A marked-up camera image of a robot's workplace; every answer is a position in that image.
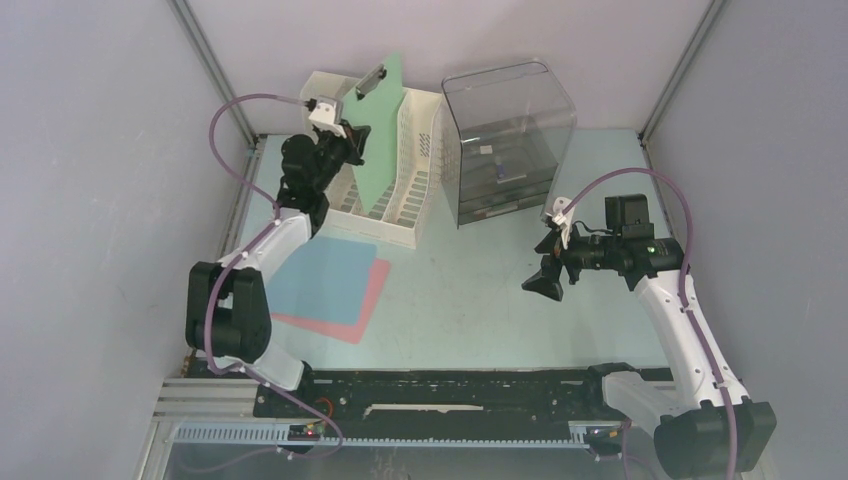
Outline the green clipboard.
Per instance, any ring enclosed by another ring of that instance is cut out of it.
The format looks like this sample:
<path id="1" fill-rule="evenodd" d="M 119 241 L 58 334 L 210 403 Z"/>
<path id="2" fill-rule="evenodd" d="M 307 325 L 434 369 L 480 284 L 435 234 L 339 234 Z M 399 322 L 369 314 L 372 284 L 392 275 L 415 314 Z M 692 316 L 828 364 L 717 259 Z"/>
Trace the green clipboard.
<path id="1" fill-rule="evenodd" d="M 402 54 L 392 53 L 360 79 L 342 99 L 342 118 L 353 127 L 368 126 L 361 154 L 353 168 L 360 203 L 371 212 L 397 174 L 397 115 L 404 100 Z"/>

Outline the blue folder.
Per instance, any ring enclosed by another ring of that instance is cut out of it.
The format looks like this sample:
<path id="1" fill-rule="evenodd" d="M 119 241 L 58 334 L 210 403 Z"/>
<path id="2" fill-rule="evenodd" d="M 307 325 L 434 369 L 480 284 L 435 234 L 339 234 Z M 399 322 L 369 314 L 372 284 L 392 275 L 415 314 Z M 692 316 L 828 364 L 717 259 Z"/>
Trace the blue folder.
<path id="1" fill-rule="evenodd" d="M 317 236 L 288 257 L 266 284 L 269 311 L 353 325 L 376 259 L 370 243 Z"/>

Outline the smoky transparent drawer cabinet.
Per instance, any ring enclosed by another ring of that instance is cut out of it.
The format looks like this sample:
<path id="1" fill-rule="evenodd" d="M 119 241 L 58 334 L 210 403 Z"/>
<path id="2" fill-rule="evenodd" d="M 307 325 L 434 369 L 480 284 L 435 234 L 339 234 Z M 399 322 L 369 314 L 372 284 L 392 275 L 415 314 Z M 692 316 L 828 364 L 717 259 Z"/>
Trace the smoky transparent drawer cabinet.
<path id="1" fill-rule="evenodd" d="M 576 107 L 538 58 L 445 77 L 443 182 L 457 226 L 548 201 L 577 125 Z M 502 160 L 508 181 L 496 180 Z"/>

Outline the pink folder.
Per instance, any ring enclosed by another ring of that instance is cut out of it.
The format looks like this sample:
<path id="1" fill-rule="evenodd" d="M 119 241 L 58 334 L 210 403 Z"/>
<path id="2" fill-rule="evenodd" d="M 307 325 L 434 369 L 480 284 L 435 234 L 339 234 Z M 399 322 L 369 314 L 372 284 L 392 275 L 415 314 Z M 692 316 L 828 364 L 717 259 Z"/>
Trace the pink folder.
<path id="1" fill-rule="evenodd" d="M 340 340 L 348 344 L 359 344 L 376 310 L 390 270 L 391 263 L 387 260 L 376 259 L 373 262 L 370 268 L 369 283 L 362 302 L 360 316 L 355 324 L 343 325 L 280 313 L 272 313 L 271 318 L 274 321 L 289 324 L 324 337 Z"/>

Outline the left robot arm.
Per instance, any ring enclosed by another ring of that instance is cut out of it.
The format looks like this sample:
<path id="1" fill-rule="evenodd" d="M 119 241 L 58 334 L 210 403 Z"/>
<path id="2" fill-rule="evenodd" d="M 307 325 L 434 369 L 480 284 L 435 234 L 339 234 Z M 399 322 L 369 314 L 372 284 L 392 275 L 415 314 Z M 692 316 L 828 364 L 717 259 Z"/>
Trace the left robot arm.
<path id="1" fill-rule="evenodd" d="M 321 229 L 330 202 L 326 190 L 344 165 L 361 166 L 370 127 L 341 123 L 343 136 L 315 130 L 281 145 L 279 190 L 272 219 L 258 237 L 216 262 L 190 270 L 185 339 L 220 370 L 249 369 L 280 387 L 278 404 L 304 416 L 316 403 L 315 388 L 302 376 L 308 365 L 275 333 L 266 285 L 284 262 Z"/>

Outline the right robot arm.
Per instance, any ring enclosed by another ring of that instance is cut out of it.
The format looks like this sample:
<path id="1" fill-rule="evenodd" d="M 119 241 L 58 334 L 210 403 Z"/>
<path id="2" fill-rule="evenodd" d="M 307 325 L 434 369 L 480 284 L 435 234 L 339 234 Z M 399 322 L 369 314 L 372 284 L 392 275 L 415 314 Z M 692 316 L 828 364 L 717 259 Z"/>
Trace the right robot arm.
<path id="1" fill-rule="evenodd" d="M 613 271 L 646 311 L 669 363 L 675 392 L 666 394 L 625 364 L 597 367 L 599 380 L 581 392 L 585 411 L 624 414 L 652 438 L 655 454 L 673 479 L 752 471 L 776 425 L 773 408 L 755 402 L 734 375 L 709 330 L 683 267 L 684 250 L 658 238 L 643 194 L 605 200 L 606 226 L 581 234 L 570 199 L 545 210 L 546 237 L 536 246 L 539 271 L 522 288 L 555 301 L 560 277 L 577 283 L 584 270 Z"/>

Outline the white file organizer rack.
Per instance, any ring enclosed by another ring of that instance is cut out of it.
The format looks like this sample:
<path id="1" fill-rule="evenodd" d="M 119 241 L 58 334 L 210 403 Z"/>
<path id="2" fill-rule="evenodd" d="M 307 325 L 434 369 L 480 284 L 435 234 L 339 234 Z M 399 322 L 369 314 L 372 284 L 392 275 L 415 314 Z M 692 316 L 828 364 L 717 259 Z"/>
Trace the white file organizer rack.
<path id="1" fill-rule="evenodd" d="M 369 241 L 414 249 L 441 183 L 444 163 L 442 124 L 446 106 L 440 94 L 404 88 L 397 115 L 396 179 L 374 209 L 363 211 L 352 166 L 346 165 L 326 190 L 330 201 L 324 231 L 358 235 Z"/>

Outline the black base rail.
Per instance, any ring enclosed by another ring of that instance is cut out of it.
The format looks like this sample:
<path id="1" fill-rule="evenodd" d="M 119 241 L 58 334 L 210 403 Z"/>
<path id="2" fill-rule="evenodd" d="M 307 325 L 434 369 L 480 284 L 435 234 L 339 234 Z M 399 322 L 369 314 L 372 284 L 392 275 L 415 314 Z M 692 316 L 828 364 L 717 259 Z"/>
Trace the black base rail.
<path id="1" fill-rule="evenodd" d="M 313 370 L 293 396 L 329 416 L 344 436 L 564 439 L 573 425 L 623 419 L 605 405 L 601 377 L 630 368 Z"/>

